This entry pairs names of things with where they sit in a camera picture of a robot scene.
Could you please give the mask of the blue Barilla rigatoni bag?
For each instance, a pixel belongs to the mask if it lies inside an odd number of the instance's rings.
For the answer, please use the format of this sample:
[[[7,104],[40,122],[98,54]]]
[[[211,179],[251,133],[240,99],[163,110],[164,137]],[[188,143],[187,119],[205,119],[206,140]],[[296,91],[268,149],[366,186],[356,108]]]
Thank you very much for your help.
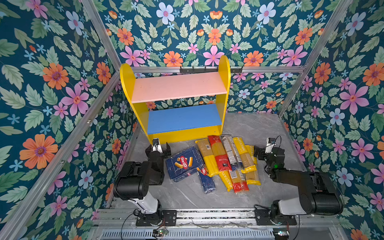
[[[196,147],[190,147],[166,159],[170,179],[179,182],[201,170],[203,158]]]

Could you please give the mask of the yellow spaghetti bag with barcode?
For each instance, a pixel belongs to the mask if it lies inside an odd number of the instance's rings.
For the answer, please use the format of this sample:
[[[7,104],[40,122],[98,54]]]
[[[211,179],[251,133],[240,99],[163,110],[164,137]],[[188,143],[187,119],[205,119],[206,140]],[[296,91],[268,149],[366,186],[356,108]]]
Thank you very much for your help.
[[[211,145],[208,139],[202,139],[195,141],[199,151],[203,157],[204,163],[208,170],[209,177],[214,177],[219,174],[218,165],[216,163],[215,156],[213,154]]]

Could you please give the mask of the blue Barilla spaghetti box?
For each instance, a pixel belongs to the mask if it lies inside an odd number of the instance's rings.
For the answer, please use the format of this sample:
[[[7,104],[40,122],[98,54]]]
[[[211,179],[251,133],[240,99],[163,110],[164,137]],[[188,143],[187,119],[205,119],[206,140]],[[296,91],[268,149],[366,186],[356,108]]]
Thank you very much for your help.
[[[203,191],[205,194],[212,193],[216,190],[214,180],[209,176],[208,171],[205,167],[197,168],[199,178],[202,183]]]

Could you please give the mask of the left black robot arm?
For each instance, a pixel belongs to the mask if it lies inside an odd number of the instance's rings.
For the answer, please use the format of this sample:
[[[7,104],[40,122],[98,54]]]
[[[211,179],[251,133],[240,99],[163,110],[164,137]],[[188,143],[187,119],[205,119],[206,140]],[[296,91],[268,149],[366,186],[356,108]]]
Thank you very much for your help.
[[[163,184],[165,159],[171,155],[171,148],[166,144],[163,150],[159,143],[153,142],[145,152],[146,161],[128,161],[123,165],[115,180],[113,193],[121,200],[133,203],[145,217],[161,220],[161,203],[151,195],[149,187]]]

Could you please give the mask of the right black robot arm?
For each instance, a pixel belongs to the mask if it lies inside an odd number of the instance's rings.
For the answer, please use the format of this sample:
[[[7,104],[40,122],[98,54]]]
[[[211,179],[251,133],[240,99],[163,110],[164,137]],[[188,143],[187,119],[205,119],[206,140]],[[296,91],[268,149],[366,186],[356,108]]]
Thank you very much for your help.
[[[273,182],[298,189],[296,198],[273,201],[268,208],[273,224],[288,224],[295,216],[334,216],[343,212],[344,203],[327,174],[289,170],[285,167],[285,150],[270,146],[272,150],[268,153],[266,148],[254,147],[253,156],[266,162],[265,172]]]

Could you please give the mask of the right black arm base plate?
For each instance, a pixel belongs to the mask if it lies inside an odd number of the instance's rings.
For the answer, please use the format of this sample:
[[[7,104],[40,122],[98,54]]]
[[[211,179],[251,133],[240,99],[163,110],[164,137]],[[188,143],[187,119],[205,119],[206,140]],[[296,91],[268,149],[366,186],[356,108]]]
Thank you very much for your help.
[[[258,226],[296,226],[297,220],[292,215],[278,215],[271,210],[255,209],[255,219]]]

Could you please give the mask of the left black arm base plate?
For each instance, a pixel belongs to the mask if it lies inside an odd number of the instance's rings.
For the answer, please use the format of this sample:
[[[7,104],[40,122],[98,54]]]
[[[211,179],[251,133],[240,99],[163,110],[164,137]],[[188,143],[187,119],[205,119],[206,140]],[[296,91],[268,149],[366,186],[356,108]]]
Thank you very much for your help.
[[[154,214],[139,214],[136,221],[137,227],[174,227],[177,221],[176,210],[160,210]]]

